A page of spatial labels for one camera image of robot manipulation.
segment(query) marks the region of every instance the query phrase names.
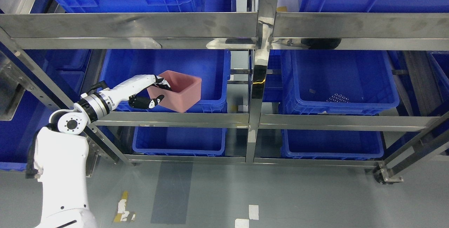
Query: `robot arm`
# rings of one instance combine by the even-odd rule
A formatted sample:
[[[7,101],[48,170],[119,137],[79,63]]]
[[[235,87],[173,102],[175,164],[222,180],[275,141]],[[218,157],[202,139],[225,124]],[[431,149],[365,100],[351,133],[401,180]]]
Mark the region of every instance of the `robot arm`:
[[[92,88],[103,90],[91,95],[84,93],[73,110],[51,114],[49,124],[37,133],[28,154],[26,176],[42,182],[43,188],[42,217],[37,228],[97,227],[86,191],[88,142],[78,134],[115,110],[120,102],[129,101],[135,108],[154,108],[163,95],[153,99],[136,97],[151,85],[171,90],[170,84],[156,75],[137,75],[113,89],[103,81]]]

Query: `white floor marking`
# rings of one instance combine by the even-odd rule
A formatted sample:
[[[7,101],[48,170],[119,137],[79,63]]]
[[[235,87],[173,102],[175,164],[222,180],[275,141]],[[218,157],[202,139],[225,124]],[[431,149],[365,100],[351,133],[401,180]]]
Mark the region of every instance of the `white floor marking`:
[[[258,205],[249,205],[250,212],[250,220],[258,220],[259,219],[259,206]]]
[[[249,219],[236,219],[235,220],[235,228],[249,228],[250,220]]]

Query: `shelving unit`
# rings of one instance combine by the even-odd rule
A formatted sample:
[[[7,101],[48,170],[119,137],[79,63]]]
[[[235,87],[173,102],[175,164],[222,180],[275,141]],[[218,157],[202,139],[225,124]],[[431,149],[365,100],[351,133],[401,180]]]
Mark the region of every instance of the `shelving unit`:
[[[248,12],[237,13],[93,13],[2,14],[0,49],[11,60],[16,81],[50,108],[69,108],[73,102],[24,52],[24,49],[230,49],[252,54],[254,65],[234,73],[249,76],[249,112],[228,114],[111,112],[85,129],[93,150],[127,164],[145,161],[193,161],[221,164],[279,164],[286,166],[354,166],[369,169],[381,183],[401,182],[409,169],[449,148],[449,131],[435,139],[429,134],[449,118],[442,116],[339,116],[263,114],[262,96],[271,49],[308,49],[303,39],[322,41],[324,49],[432,50],[449,49],[447,13],[289,13],[276,12],[277,0],[248,0]],[[329,39],[338,46],[326,48]],[[101,50],[90,71],[98,76]],[[409,60],[420,60],[409,55]],[[419,76],[431,76],[408,65],[418,97],[435,86],[423,86]],[[401,99],[407,95],[400,91]],[[427,101],[422,100],[420,109]],[[124,153],[97,126],[170,126],[246,129],[244,156],[149,156]],[[390,147],[383,158],[368,161],[282,159],[255,156],[259,129],[367,130],[420,132],[400,148]],[[396,163],[401,154],[413,153]]]

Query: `epoxy floor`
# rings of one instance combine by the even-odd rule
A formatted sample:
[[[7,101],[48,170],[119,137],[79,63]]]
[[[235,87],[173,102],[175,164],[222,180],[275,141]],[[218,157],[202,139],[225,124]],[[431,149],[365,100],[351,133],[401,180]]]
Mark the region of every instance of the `epoxy floor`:
[[[380,185],[363,169],[147,163],[101,160],[87,179],[89,204],[101,228],[235,227],[259,206],[252,228],[448,227],[449,167],[429,161],[404,183]],[[113,223],[122,191],[132,223]],[[34,227],[41,185],[0,172],[0,227]]]

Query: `pink box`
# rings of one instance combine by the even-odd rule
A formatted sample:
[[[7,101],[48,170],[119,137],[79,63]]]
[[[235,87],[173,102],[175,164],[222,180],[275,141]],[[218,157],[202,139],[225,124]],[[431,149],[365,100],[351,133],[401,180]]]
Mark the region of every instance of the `pink box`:
[[[175,71],[167,70],[159,75],[165,78],[173,91],[160,89],[155,86],[147,88],[151,98],[164,95],[159,103],[162,107],[184,113],[201,99],[201,78]]]

